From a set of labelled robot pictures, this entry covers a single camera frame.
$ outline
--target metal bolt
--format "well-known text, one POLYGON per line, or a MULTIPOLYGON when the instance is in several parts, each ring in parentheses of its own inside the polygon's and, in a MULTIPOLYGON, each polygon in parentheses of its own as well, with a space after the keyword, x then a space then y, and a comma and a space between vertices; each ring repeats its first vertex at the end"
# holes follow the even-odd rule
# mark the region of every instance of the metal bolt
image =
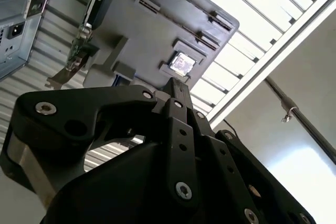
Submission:
POLYGON ((142 94, 143 94, 144 97, 146 97, 146 98, 148 98, 148 99, 153 98, 153 95, 152 95, 152 94, 149 94, 149 93, 146 92, 146 91, 143 91, 142 94))
POLYGON ((182 107, 183 107, 182 104, 181 104, 180 102, 178 102, 178 101, 175 101, 174 103, 175 103, 175 105, 178 106, 179 108, 182 108, 182 107))
POLYGON ((190 187, 183 182, 178 182, 175 186, 177 194, 184 200, 190 200, 193 196, 190 187))
POLYGON ((35 106, 35 110, 42 115, 53 115, 56 113, 56 107, 49 102, 39 102, 35 106))
POLYGON ((225 133, 225 136, 227 137, 227 139, 232 139, 233 138, 229 133, 225 133))
POLYGON ((196 114, 200 119, 204 119, 205 117, 201 112, 197 112, 196 114))
POLYGON ((247 220, 248 220, 251 224, 259 224, 258 217, 256 216, 256 214, 255 214, 252 210, 246 208, 246 209, 244 210, 244 214, 245 214, 247 220))
POLYGON ((300 214, 300 216, 305 223, 310 224, 310 221, 308 220, 308 218, 304 214, 300 214))

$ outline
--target corrugated metal panel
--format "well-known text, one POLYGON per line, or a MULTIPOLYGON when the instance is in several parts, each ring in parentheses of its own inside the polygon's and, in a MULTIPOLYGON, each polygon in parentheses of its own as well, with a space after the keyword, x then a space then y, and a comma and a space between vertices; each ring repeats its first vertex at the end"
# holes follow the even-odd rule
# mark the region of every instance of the corrugated metal panel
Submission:
MULTIPOLYGON (((308 16, 314 13, 312 7, 319 2, 212 1, 238 18, 241 26, 213 63, 212 68, 215 71, 207 71, 192 90, 195 108, 208 114, 209 118, 220 111, 227 100, 239 91, 243 81, 247 82, 248 78, 253 76, 253 72, 266 64, 277 52, 280 41, 285 43, 290 39, 290 34, 302 26, 302 17, 308 19, 308 16)), ((15 100, 25 92, 47 90, 44 87, 47 77, 53 76, 64 67, 87 2, 88 0, 49 0, 32 49, 30 63, 0 83, 0 143, 4 141, 15 100)), ((78 73, 64 89, 82 88, 85 74, 78 73)), ((90 170, 126 149, 118 144, 110 144, 91 151, 87 155, 85 169, 90 170)))
MULTIPOLYGON (((29 64, 0 83, 0 148, 5 140, 15 100, 26 92, 49 90, 44 86, 47 77, 55 75, 65 66, 87 1, 49 0, 29 64)), ((63 89, 82 88, 85 74, 79 72, 63 89)), ((126 149, 118 144, 110 144, 91 151, 85 162, 85 170, 96 167, 126 149)))

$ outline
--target ventilation grille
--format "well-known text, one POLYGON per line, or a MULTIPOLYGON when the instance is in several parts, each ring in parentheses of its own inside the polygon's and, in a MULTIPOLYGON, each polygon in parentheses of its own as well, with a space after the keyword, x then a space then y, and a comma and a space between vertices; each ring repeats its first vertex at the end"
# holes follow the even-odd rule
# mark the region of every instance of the ventilation grille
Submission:
POLYGON ((4 29, 0 28, 0 47, 1 47, 1 42, 2 42, 3 35, 4 35, 4 29))

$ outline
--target metal cylinder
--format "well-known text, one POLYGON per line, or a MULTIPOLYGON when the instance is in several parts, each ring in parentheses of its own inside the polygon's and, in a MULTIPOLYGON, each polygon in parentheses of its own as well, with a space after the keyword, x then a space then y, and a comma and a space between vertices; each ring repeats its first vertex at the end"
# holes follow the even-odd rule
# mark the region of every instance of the metal cylinder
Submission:
POLYGON ((279 88, 272 78, 267 77, 265 82, 279 98, 283 109, 286 110, 287 113, 290 113, 289 116, 293 115, 299 121, 302 127, 309 133, 309 135, 315 140, 315 142, 321 147, 321 149, 327 154, 333 163, 336 164, 335 148, 305 117, 305 115, 300 111, 299 107, 279 88))

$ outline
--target power supply socket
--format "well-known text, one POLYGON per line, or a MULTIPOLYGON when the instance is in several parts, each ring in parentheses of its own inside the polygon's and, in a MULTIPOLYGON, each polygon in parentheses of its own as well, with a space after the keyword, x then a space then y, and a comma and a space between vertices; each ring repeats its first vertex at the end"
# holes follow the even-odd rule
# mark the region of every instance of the power supply socket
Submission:
POLYGON ((23 33, 23 30, 25 28, 25 23, 26 22, 22 22, 22 23, 11 26, 8 29, 7 39, 14 39, 17 36, 20 36, 23 33))

